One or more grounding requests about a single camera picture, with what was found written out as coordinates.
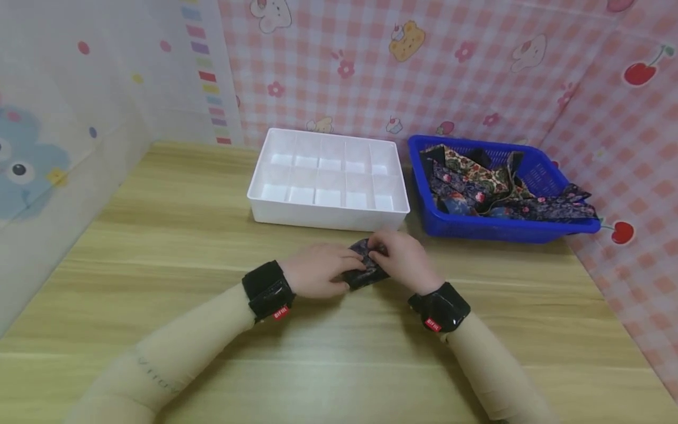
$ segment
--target hand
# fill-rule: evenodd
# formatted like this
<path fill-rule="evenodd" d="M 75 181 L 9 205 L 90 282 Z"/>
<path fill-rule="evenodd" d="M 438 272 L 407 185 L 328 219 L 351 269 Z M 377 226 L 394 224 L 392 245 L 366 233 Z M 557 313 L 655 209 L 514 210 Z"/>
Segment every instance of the hand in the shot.
<path fill-rule="evenodd" d="M 381 230 L 370 236 L 367 246 L 384 246 L 386 255 L 372 250 L 370 258 L 391 277 L 420 296 L 434 292 L 445 280 L 435 271 L 424 247 L 409 234 Z"/>
<path fill-rule="evenodd" d="M 335 281 L 351 269 L 365 271 L 363 257 L 340 244 L 320 243 L 278 261 L 292 292 L 301 297 L 328 298 L 348 292 L 346 282 Z"/>

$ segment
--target dark patterned cloth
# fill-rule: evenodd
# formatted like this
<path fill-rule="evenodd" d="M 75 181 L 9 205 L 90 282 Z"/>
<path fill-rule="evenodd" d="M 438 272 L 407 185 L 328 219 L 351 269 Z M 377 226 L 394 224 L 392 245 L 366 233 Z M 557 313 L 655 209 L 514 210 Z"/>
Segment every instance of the dark patterned cloth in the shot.
<path fill-rule="evenodd" d="M 372 250 L 377 250 L 383 254 L 386 252 L 383 248 L 370 249 L 367 246 L 367 239 L 362 239 L 359 242 L 354 243 L 349 249 L 353 252 L 363 255 L 363 265 L 367 267 L 367 271 L 358 271 L 353 269 L 352 271 L 346 271 L 342 274 L 343 280 L 348 283 L 351 287 L 351 290 L 358 290 L 359 288 L 369 286 L 381 280 L 384 280 L 390 277 L 389 274 L 384 271 L 382 267 L 377 265 L 367 254 Z"/>
<path fill-rule="evenodd" d="M 512 152 L 506 163 L 494 170 L 482 166 L 490 163 L 482 149 L 470 152 L 469 156 L 473 159 L 442 144 L 422 152 L 424 173 L 440 211 L 553 222 L 597 218 L 595 209 L 583 202 L 591 194 L 574 184 L 568 185 L 558 196 L 541 197 L 530 193 L 516 175 L 523 159 L 522 152 Z"/>

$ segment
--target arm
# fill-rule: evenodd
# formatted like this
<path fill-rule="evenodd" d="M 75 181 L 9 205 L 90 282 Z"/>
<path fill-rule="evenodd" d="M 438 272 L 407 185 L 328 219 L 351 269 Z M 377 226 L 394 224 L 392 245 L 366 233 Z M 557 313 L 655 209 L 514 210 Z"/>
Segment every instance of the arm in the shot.
<path fill-rule="evenodd" d="M 348 291 L 345 282 L 330 280 L 351 269 L 364 271 L 361 259 L 343 246 L 322 244 L 279 261 L 279 266 L 294 294 L 327 298 Z M 233 286 L 126 351 L 96 379 L 66 424 L 152 424 L 254 320 L 245 288 Z"/>
<path fill-rule="evenodd" d="M 518 361 L 478 315 L 471 312 L 459 328 L 441 338 L 493 423 L 559 422 Z"/>
<path fill-rule="evenodd" d="M 242 284 L 126 351 L 96 379 L 67 424 L 151 424 L 238 334 L 254 325 Z"/>
<path fill-rule="evenodd" d="M 386 255 L 370 257 L 391 277 L 420 296 L 437 291 L 444 280 L 435 272 L 424 248 L 405 233 L 379 231 L 369 248 L 382 245 Z M 501 424 L 552 424 L 558 418 L 522 367 L 473 312 L 455 331 L 443 334 L 487 415 Z"/>

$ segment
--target yellow flower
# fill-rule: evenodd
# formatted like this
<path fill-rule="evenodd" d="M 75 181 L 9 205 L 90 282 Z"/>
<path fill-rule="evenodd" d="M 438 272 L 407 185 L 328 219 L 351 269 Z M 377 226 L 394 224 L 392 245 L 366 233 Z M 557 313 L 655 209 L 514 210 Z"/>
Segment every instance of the yellow flower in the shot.
<path fill-rule="evenodd" d="M 68 178 L 66 172 L 62 171 L 60 168 L 52 168 L 52 171 L 47 174 L 47 179 L 56 185 L 57 187 L 63 187 L 68 184 Z"/>

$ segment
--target plastic basket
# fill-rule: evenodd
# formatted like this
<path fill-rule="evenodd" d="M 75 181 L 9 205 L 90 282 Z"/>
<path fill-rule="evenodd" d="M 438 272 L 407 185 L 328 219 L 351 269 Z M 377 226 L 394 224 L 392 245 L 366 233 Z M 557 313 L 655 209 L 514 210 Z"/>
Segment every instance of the plastic basket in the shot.
<path fill-rule="evenodd" d="M 563 235 L 595 233 L 600 230 L 600 221 L 597 219 L 582 219 L 576 223 L 550 223 L 445 214 L 435 207 L 419 158 L 419 152 L 438 144 L 449 146 L 461 155 L 467 154 L 473 149 L 482 148 L 492 158 L 492 167 L 494 167 L 499 163 L 505 163 L 511 152 L 521 151 L 525 153 L 525 156 L 518 169 L 518 177 L 526 183 L 534 195 L 558 195 L 569 184 L 569 181 L 556 168 L 549 157 L 537 148 L 435 136 L 412 136 L 407 144 L 412 161 L 412 176 L 421 206 L 422 224 L 424 231 L 429 235 L 543 244 Z"/>

